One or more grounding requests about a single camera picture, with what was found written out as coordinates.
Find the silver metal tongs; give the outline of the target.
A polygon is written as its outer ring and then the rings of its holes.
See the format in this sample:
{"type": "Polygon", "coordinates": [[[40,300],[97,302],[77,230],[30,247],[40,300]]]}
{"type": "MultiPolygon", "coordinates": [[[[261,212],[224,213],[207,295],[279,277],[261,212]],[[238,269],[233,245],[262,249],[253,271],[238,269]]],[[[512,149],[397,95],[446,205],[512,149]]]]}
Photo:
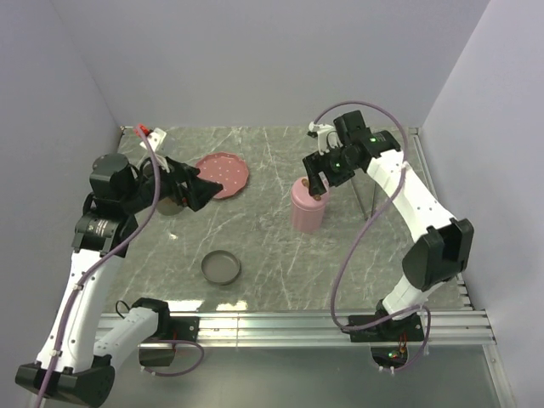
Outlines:
{"type": "Polygon", "coordinates": [[[368,220],[377,211],[378,186],[365,175],[356,175],[350,183],[364,220],[368,220]]]}

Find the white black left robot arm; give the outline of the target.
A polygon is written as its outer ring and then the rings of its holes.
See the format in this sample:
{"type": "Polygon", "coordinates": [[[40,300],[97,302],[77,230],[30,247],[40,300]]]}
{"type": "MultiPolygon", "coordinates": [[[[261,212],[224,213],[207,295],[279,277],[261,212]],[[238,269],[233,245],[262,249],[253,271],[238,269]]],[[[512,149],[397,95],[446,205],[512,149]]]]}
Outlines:
{"type": "Polygon", "coordinates": [[[169,198],[180,207],[202,209],[222,185],[200,178],[199,169],[148,158],[145,174],[123,154],[93,164],[92,188],[75,227],[71,269],[59,312],[36,359],[18,368],[15,382],[36,395],[87,407],[108,398],[116,370],[144,341],[177,342],[168,304],[141,298],[101,339],[95,334],[107,292],[128,245],[143,229],[135,216],[169,198]]]}

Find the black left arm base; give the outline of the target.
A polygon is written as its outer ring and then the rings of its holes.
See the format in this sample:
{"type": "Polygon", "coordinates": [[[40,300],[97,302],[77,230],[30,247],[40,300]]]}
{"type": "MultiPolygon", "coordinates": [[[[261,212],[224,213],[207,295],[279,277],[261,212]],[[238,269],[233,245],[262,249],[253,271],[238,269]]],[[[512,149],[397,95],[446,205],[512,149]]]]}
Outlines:
{"type": "Polygon", "coordinates": [[[139,363],[143,367],[169,367],[179,348],[185,346],[164,343],[164,340],[183,340],[196,343],[200,319],[198,317],[173,317],[164,331],[147,337],[139,345],[139,363]]]}

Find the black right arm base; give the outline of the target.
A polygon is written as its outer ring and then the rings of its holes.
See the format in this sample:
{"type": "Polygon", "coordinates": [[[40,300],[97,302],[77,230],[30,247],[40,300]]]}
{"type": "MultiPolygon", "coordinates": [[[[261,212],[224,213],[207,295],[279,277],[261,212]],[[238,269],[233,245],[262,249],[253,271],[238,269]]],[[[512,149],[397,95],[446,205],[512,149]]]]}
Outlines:
{"type": "Polygon", "coordinates": [[[358,331],[345,331],[351,343],[370,343],[371,357],[380,370],[396,372],[409,365],[408,343],[428,340],[417,313],[402,320],[388,320],[358,331]]]}

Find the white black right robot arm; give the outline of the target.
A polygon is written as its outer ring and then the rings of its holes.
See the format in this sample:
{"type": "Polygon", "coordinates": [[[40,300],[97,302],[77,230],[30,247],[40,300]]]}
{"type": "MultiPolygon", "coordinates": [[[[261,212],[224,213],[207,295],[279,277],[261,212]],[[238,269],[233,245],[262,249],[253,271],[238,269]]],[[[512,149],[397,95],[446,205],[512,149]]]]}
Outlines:
{"type": "Polygon", "coordinates": [[[386,194],[411,234],[399,282],[377,305],[375,328],[395,339],[427,302],[428,296],[468,266],[474,228],[456,218],[420,180],[401,143],[389,132],[373,132],[360,111],[337,117],[331,125],[311,122],[308,135],[318,150],[303,159],[311,197],[348,182],[360,170],[386,194]]]}

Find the grey round lid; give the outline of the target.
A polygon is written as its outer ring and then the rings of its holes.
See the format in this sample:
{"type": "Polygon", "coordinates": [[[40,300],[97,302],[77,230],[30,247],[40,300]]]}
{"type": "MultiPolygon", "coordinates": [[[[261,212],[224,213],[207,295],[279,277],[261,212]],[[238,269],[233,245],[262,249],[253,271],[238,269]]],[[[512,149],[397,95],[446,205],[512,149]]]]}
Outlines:
{"type": "Polygon", "coordinates": [[[201,261],[204,278],[213,284],[226,286],[233,283],[241,273],[241,262],[231,252],[215,250],[201,261]]]}

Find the pink round lid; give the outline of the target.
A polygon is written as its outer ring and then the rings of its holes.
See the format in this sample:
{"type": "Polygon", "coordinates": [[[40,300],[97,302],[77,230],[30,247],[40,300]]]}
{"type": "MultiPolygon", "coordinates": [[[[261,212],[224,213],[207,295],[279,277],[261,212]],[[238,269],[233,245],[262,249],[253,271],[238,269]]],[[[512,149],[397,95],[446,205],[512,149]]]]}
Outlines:
{"type": "Polygon", "coordinates": [[[329,184],[322,178],[321,179],[326,192],[320,194],[320,198],[317,199],[309,192],[309,182],[306,177],[298,178],[291,188],[291,201],[292,206],[304,212],[317,212],[324,210],[329,201],[329,184]]]}

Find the pink cylindrical container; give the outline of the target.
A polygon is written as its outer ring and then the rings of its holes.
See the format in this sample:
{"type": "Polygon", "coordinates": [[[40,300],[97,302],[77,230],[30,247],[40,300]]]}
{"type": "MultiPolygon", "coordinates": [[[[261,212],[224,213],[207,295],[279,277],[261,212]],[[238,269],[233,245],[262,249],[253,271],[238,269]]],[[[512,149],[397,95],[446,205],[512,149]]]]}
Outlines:
{"type": "Polygon", "coordinates": [[[322,224],[326,210],[326,201],[317,201],[310,197],[308,200],[292,198],[291,223],[298,232],[313,233],[322,224]]]}

